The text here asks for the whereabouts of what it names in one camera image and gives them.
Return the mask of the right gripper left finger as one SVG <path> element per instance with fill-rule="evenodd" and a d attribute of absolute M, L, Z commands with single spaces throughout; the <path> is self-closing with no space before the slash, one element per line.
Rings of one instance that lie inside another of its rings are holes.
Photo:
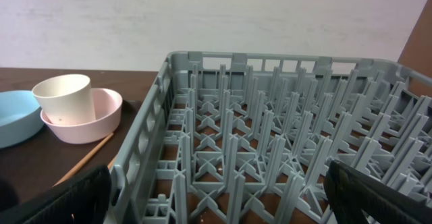
<path fill-rule="evenodd" d="M 1 179 L 1 224 L 102 223 L 109 208 L 111 175 L 98 165 L 20 203 L 14 187 Z"/>

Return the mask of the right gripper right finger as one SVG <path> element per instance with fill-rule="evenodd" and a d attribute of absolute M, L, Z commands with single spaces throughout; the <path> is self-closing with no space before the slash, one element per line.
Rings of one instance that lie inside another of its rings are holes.
<path fill-rule="evenodd" d="M 340 161 L 332 161 L 323 183 L 338 223 L 430 223 L 431 208 Z"/>

